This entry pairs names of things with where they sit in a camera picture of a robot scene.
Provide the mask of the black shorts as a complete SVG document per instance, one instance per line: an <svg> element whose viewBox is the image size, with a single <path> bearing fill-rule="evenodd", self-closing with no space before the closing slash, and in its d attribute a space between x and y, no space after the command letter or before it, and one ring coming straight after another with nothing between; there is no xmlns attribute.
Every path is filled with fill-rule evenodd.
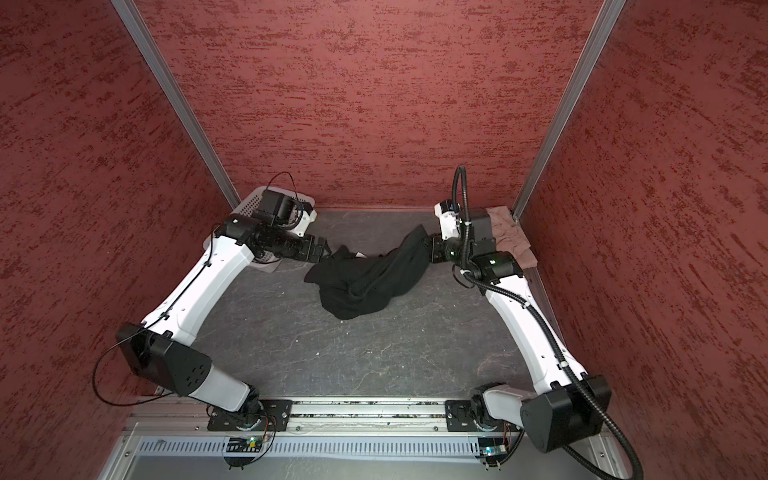
<svg viewBox="0 0 768 480"><path fill-rule="evenodd" d="M322 307L340 320L381 311L422 279L430 265L428 239L419 225L385 255L363 258L341 246L314 265L304 281L319 287Z"/></svg>

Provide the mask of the pink drawstring shorts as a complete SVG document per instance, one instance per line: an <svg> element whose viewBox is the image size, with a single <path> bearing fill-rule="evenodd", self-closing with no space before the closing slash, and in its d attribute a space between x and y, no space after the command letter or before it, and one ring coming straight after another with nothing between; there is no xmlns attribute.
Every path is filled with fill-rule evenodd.
<svg viewBox="0 0 768 480"><path fill-rule="evenodd" d="M510 210L506 206L498 206L487 208L486 212L491 220L496 249L511 253L522 269L535 268L538 261L531 244Z"/></svg>

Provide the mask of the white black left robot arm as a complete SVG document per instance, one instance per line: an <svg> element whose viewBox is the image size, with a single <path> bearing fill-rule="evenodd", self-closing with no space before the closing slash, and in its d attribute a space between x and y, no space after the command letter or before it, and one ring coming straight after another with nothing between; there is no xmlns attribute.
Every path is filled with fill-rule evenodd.
<svg viewBox="0 0 768 480"><path fill-rule="evenodd" d="M123 324L116 335L136 376L228 415L243 431L262 428L269 419L257 389L216 367L192 348L210 311L232 281L253 261L270 254L277 260L317 263L327 241L306 233L317 213L302 213L285 230L257 218L231 214L213 232L206 252L174 291L138 324Z"/></svg>

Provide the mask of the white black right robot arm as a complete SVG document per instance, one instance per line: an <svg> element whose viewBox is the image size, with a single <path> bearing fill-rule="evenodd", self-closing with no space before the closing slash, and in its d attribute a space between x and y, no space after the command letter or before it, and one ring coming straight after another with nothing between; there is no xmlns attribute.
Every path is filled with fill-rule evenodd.
<svg viewBox="0 0 768 480"><path fill-rule="evenodd" d="M527 432L534 446L549 452L601 432L611 389L601 376L589 376L555 335L541 313L512 254L491 252L469 261L471 283L496 310L524 359L533 387L487 384L468 401L446 407L451 431L475 427L496 431L503 424Z"/></svg>

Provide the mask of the white perforated plastic basket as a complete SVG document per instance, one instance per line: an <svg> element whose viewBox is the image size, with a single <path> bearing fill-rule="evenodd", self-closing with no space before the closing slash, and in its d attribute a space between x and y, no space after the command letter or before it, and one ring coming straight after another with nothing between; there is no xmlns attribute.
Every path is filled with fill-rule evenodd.
<svg viewBox="0 0 768 480"><path fill-rule="evenodd" d="M298 237L304 237L309 226L317 219L317 212L315 211L315 199L307 195L296 193L293 190L275 186L257 187L237 207L234 208L233 213L250 216L254 211L258 209L264 190L275 191L290 198L298 197L299 201L304 203L305 206L310 206L309 209L304 209L304 213L302 214L299 224L293 230L291 230L291 233L296 234ZM280 260L278 260L272 254L265 253L260 257L255 258L250 264L250 267L265 273L273 273L277 270L279 265Z"/></svg>

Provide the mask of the right green circuit board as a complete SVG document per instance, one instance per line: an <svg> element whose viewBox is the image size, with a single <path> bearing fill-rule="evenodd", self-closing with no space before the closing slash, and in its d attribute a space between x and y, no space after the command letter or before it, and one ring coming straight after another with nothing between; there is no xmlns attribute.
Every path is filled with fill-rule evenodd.
<svg viewBox="0 0 768 480"><path fill-rule="evenodd" d="M499 467L509 454L507 444L501 437L480 437L477 445L477 458L486 467Z"/></svg>

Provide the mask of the green circuit board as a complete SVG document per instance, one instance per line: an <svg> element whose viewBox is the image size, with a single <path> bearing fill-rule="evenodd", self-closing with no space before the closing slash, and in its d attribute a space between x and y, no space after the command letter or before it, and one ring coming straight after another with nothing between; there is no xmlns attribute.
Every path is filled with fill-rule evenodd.
<svg viewBox="0 0 768 480"><path fill-rule="evenodd" d="M477 445L477 458L486 467L499 467L509 454L507 444L501 437L480 437Z"/></svg>
<svg viewBox="0 0 768 480"><path fill-rule="evenodd" d="M225 447L225 453L229 455L256 455L261 452L262 444L263 442L255 437L230 437Z"/></svg>

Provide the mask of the left green circuit board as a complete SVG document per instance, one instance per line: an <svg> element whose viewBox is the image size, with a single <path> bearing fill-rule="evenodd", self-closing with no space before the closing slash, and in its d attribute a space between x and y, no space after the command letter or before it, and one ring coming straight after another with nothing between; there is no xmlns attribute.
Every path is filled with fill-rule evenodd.
<svg viewBox="0 0 768 480"><path fill-rule="evenodd" d="M262 444L263 442L255 437L230 437L225 447L225 453L229 455L256 455L261 452Z"/></svg>

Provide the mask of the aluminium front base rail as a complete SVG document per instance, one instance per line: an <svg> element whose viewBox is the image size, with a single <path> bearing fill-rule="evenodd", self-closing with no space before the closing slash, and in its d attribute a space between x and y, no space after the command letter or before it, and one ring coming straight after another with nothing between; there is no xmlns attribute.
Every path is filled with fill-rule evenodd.
<svg viewBox="0 0 768 480"><path fill-rule="evenodd" d="M469 403L428 397L275 397L261 401L283 436L499 436L500 424L478 424ZM247 434L220 412L189 398L136 407L126 433Z"/></svg>

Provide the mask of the aluminium right corner post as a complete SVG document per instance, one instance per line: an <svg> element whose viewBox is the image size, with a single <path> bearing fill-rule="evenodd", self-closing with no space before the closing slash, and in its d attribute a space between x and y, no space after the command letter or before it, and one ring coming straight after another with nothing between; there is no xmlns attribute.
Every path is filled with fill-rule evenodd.
<svg viewBox="0 0 768 480"><path fill-rule="evenodd" d="M552 121L534 157L512 208L512 218L519 223L529 204L597 61L626 4L625 0L605 0L598 11L579 58L563 91Z"/></svg>

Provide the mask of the aluminium corner post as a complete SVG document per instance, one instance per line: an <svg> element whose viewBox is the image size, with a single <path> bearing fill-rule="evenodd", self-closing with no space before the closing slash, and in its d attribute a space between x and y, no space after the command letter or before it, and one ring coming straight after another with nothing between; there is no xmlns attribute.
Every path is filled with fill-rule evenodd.
<svg viewBox="0 0 768 480"><path fill-rule="evenodd" d="M240 204L241 197L221 163L219 156L215 152L212 143L208 139L191 105L183 94L181 87L163 57L163 54L146 25L136 3L129 0L112 0L111 4L134 44L137 46L161 90L165 94L204 164L211 173L221 193L231 207L236 207Z"/></svg>
<svg viewBox="0 0 768 480"><path fill-rule="evenodd" d="M512 218L519 223L529 204L597 61L626 4L625 0L605 0L598 11L579 58L563 91L552 121L534 157L512 208Z"/></svg>

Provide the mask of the aluminium left corner post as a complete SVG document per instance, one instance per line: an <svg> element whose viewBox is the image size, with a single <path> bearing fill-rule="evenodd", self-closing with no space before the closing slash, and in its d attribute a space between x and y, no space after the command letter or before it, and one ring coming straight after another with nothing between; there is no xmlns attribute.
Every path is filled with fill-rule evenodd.
<svg viewBox="0 0 768 480"><path fill-rule="evenodd" d="M211 173L221 193L231 207L236 207L240 204L241 197L221 163L219 156L215 152L212 143L208 139L191 105L183 94L181 87L163 57L163 54L146 25L136 3L129 0L112 0L111 4L134 44L137 46L161 90L165 94L204 164Z"/></svg>

